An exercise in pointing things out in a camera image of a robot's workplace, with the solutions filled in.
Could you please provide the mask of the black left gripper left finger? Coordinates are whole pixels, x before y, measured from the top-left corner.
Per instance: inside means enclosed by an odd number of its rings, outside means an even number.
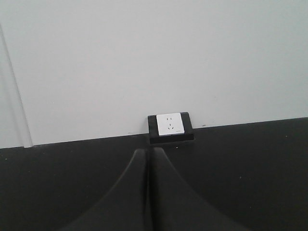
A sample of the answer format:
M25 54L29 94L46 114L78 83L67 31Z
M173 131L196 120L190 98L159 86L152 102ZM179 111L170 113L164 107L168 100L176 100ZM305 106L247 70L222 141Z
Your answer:
M148 159L135 150L108 193L93 207L61 228L63 231L143 231L147 200Z

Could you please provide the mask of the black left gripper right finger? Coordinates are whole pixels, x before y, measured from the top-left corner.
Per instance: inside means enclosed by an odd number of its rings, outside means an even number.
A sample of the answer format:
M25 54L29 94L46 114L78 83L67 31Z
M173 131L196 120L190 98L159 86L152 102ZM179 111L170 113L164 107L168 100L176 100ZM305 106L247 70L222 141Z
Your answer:
M156 231L245 231L247 228L202 199L180 176L164 149L149 160L149 197Z

